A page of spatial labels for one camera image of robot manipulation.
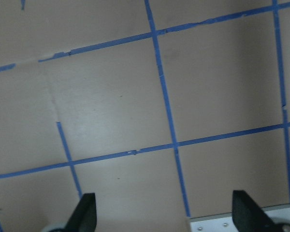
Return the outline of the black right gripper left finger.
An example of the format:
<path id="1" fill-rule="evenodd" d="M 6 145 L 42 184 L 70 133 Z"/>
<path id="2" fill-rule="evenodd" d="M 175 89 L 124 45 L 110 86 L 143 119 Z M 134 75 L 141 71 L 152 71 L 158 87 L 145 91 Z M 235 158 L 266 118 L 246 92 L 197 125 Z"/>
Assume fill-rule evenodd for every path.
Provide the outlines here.
<path id="1" fill-rule="evenodd" d="M 94 232 L 97 227 L 95 193 L 85 193 L 74 209 L 64 232 Z"/>

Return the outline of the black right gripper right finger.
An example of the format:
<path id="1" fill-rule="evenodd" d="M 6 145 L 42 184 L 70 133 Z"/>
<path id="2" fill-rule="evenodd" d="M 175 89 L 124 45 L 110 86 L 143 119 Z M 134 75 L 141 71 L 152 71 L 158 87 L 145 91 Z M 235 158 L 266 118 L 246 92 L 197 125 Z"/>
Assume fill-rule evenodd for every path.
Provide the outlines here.
<path id="1" fill-rule="evenodd" d="M 239 232 L 282 232 L 282 225 L 274 223 L 244 191 L 232 193 L 232 221 Z"/>

